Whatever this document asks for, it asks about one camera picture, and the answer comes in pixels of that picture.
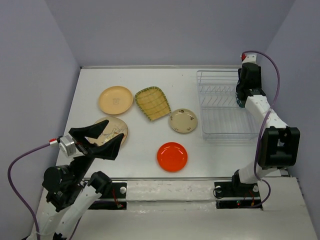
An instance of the dish rack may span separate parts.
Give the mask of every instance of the dish rack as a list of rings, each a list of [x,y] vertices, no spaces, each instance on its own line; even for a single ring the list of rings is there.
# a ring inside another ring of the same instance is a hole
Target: dish rack
[[[251,141],[258,136],[254,117],[236,101],[238,69],[200,70],[197,89],[202,136],[207,141]]]

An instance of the lavender wall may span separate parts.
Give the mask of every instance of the lavender wall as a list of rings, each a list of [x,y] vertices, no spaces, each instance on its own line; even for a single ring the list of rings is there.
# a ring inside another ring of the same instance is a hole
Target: lavender wall
[[[43,0],[0,1],[0,33],[0,238],[19,240],[33,221],[8,184],[7,168],[64,133],[79,66]],[[57,154],[44,149],[13,167],[12,179],[34,210]]]
[[[81,66],[235,65],[294,0],[45,0]]]
[[[297,162],[290,172],[299,178],[314,228],[320,238],[320,1],[296,0],[267,53],[277,63],[281,88],[276,111],[301,131]],[[276,75],[263,60],[263,88],[270,99]]]

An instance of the beige plate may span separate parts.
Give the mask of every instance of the beige plate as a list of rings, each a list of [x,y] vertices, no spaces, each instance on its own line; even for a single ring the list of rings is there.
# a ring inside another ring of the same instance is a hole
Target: beige plate
[[[178,133],[186,134],[197,127],[198,119],[192,111],[180,108],[171,113],[169,124]]]
[[[124,86],[112,86],[101,93],[99,107],[106,114],[122,114],[130,108],[133,100],[129,89]]]
[[[113,139],[115,136],[119,134],[124,134],[124,137],[121,141],[122,145],[128,136],[128,126],[126,125],[126,123],[119,118],[113,116],[106,116],[100,118],[98,121],[95,122],[95,124],[100,123],[103,120],[109,120],[108,125],[105,127],[102,134],[97,139],[89,137],[89,142],[91,144],[97,144],[98,146],[101,146],[109,140]]]

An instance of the yellow woven tray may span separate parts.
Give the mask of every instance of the yellow woven tray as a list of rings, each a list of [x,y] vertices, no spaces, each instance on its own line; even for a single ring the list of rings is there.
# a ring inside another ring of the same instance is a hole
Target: yellow woven tray
[[[134,100],[150,121],[171,113],[164,92],[157,86],[150,86],[137,92]]]

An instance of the red plate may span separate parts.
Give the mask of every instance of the red plate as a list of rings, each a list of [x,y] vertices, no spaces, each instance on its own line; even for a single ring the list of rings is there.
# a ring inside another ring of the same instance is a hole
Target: red plate
[[[159,148],[156,158],[164,170],[177,172],[187,164],[188,154],[179,143],[167,142]]]

